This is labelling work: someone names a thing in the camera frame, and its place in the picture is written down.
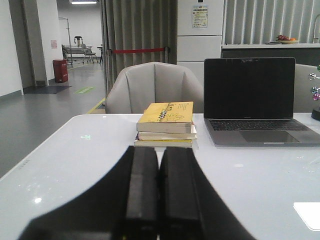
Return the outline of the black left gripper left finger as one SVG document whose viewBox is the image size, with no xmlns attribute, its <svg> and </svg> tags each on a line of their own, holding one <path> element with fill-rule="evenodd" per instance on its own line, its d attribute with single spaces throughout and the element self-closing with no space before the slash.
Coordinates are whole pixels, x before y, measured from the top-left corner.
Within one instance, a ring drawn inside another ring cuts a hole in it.
<svg viewBox="0 0 320 240">
<path fill-rule="evenodd" d="M 151 147 L 129 146 L 97 183 L 34 218 L 21 240 L 155 240 L 158 159 Z"/>
</svg>

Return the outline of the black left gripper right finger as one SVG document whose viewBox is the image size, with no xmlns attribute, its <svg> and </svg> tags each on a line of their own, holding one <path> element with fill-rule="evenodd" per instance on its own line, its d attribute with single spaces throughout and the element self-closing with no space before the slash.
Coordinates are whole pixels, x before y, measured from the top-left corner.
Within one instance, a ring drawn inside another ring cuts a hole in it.
<svg viewBox="0 0 320 240">
<path fill-rule="evenodd" d="M 191 148 L 166 148 L 159 191 L 160 239 L 254 239 L 212 187 Z"/>
</svg>

